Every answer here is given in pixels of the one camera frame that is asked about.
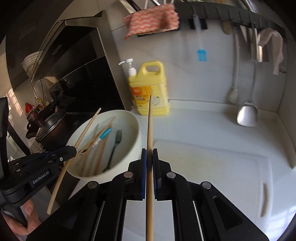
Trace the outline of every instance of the bowl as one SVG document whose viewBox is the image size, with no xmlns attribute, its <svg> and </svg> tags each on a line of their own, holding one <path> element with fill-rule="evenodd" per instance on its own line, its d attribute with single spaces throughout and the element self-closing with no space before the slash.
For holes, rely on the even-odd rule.
<svg viewBox="0 0 296 241">
<path fill-rule="evenodd" d="M 112 130 L 106 137 L 104 149 L 102 148 L 104 142 L 103 139 L 96 147 L 90 150 L 87 157 L 84 157 L 84 155 L 77 155 L 75 160 L 68 167 L 68 172 L 72 176 L 86 182 L 97 181 L 98 183 L 104 183 L 111 181 L 116 175 L 127 171 L 128 165 L 131 161 L 140 159 L 142 149 L 139 122 L 134 114 L 126 110 L 111 110 L 99 114 L 88 129 L 81 144 L 78 146 L 77 152 L 79 152 L 92 139 L 96 130 L 96 126 L 99 124 L 96 130 L 96 133 L 99 133 L 108 124 L 112 117 L 115 117 L 115 119 L 112 122 Z M 83 123 L 72 134 L 67 142 L 67 145 L 75 145 L 89 121 L 90 119 Z M 104 168 L 107 166 L 112 149 L 114 147 L 117 130 L 122 130 L 122 139 L 119 145 L 115 148 L 110 169 L 103 172 Z M 102 158 L 99 164 L 97 164 L 99 159 L 98 156 L 102 149 Z"/>
</svg>

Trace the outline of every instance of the pink striped towel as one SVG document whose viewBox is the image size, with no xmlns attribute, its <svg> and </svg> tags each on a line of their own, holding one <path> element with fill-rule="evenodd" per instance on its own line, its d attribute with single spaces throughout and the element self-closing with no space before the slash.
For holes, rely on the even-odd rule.
<svg viewBox="0 0 296 241">
<path fill-rule="evenodd" d="M 144 9 L 122 19 L 128 27 L 125 40 L 133 34 L 166 32 L 179 27 L 179 17 L 172 3 Z"/>
</svg>

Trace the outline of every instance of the yellow bottle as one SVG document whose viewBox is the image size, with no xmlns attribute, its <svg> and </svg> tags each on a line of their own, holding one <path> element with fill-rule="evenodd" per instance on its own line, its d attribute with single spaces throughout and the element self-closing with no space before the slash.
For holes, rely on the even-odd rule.
<svg viewBox="0 0 296 241">
<path fill-rule="evenodd" d="M 119 64 L 128 63 L 128 82 L 131 87 L 137 110 L 141 115 L 148 115 L 149 98 L 152 94 L 153 115 L 166 115 L 170 111 L 168 102 L 168 88 L 166 84 L 165 69 L 160 61 L 145 62 L 138 74 L 131 63 L 133 59 L 127 59 Z M 147 71 L 148 66 L 157 66 L 158 72 Z"/>
</svg>

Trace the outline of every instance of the metal spatula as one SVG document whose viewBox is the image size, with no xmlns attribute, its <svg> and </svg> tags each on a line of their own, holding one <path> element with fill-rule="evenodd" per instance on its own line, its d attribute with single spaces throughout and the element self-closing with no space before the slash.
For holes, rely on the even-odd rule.
<svg viewBox="0 0 296 241">
<path fill-rule="evenodd" d="M 256 126 L 258 122 L 258 109 L 256 108 L 254 102 L 252 101 L 255 83 L 256 83 L 256 72 L 258 65 L 258 35 L 257 29 L 255 29 L 254 24 L 252 24 L 253 30 L 253 51 L 254 51 L 254 74 L 253 74 L 253 83 L 250 91 L 249 99 L 240 107 L 237 114 L 237 123 L 242 126 Z"/>
<path fill-rule="evenodd" d="M 103 172 L 107 171 L 110 169 L 110 165 L 111 165 L 111 161 L 112 161 L 112 157 L 113 157 L 113 154 L 114 154 L 114 151 L 115 151 L 115 148 L 118 146 L 118 144 L 121 142 L 121 137 L 122 137 L 122 130 L 117 130 L 116 132 L 116 138 L 115 138 L 115 144 L 114 144 L 114 147 L 113 147 L 113 150 L 111 152 L 111 155 L 110 155 L 110 158 L 109 158 L 109 161 L 108 161 L 108 164 L 106 166 L 106 168 L 103 170 Z"/>
</svg>

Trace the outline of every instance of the fork handle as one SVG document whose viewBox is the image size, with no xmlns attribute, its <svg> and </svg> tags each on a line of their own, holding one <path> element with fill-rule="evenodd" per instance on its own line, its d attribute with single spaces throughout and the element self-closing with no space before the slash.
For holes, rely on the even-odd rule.
<svg viewBox="0 0 296 241">
<path fill-rule="evenodd" d="M 117 145 L 114 145 L 114 147 L 113 147 L 113 149 L 112 149 L 112 152 L 111 152 L 111 155 L 110 155 L 110 158 L 109 158 L 108 164 L 107 164 L 106 168 L 104 169 L 104 172 L 110 169 L 110 165 L 111 165 L 112 157 L 113 157 L 113 154 L 114 154 L 114 151 L 115 151 L 116 146 L 117 146 Z"/>
</svg>

